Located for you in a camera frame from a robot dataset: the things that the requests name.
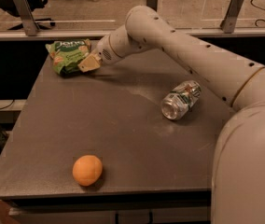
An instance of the floor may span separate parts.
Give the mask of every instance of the floor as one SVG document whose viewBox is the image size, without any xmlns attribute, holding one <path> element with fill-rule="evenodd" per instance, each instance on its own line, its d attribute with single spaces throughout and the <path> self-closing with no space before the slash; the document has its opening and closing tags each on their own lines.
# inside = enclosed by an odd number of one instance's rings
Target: floor
<svg viewBox="0 0 265 224">
<path fill-rule="evenodd" d="M 159 0 L 158 12 L 175 28 L 217 28 L 224 19 L 230 0 Z M 146 0 L 49 0 L 46 7 L 36 9 L 36 19 L 51 17 L 59 30 L 116 29 L 125 21 L 134 6 L 145 5 Z M 244 0 L 238 27 L 265 26 L 265 0 Z M 0 9 L 0 30 L 18 24 Z"/>
</svg>

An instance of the snack bag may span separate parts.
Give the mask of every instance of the snack bag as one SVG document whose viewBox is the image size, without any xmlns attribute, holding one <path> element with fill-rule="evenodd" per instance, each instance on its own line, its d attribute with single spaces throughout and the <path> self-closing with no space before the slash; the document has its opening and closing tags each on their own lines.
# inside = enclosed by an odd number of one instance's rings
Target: snack bag
<svg viewBox="0 0 265 224">
<path fill-rule="evenodd" d="M 64 76 L 79 71 L 77 66 L 90 54 L 91 42 L 89 39 L 55 41 L 46 48 L 53 59 L 53 69 Z"/>
</svg>

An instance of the gray tabletop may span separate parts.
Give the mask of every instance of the gray tabletop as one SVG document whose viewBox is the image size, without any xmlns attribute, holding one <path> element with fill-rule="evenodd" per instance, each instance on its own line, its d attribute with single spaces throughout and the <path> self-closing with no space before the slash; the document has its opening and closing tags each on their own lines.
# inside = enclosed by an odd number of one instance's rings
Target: gray tabletop
<svg viewBox="0 0 265 224">
<path fill-rule="evenodd" d="M 0 157 L 0 198 L 210 189 L 216 140 L 233 111 L 202 87 L 192 112 L 166 119 L 160 101 L 190 79 L 159 50 L 69 78 L 47 58 Z M 72 167 L 86 154 L 104 172 L 82 188 Z"/>
</svg>

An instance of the green chip bag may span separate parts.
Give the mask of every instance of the green chip bag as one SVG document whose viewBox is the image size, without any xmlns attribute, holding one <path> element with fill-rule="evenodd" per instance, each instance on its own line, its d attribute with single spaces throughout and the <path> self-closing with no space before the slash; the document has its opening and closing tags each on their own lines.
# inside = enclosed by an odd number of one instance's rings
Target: green chip bag
<svg viewBox="0 0 265 224">
<path fill-rule="evenodd" d="M 91 42 L 89 39 L 55 41 L 46 48 L 53 59 L 53 69 L 64 76 L 79 71 L 77 65 L 90 54 Z"/>
</svg>

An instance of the aluminum can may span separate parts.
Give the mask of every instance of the aluminum can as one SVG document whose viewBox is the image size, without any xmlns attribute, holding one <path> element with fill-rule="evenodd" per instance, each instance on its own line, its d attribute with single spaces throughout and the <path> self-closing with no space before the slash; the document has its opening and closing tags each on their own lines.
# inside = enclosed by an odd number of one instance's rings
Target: aluminum can
<svg viewBox="0 0 265 224">
<path fill-rule="evenodd" d="M 161 112 L 167 119 L 179 120 L 195 105 L 200 95 L 198 82 L 184 81 L 161 101 Z"/>
</svg>

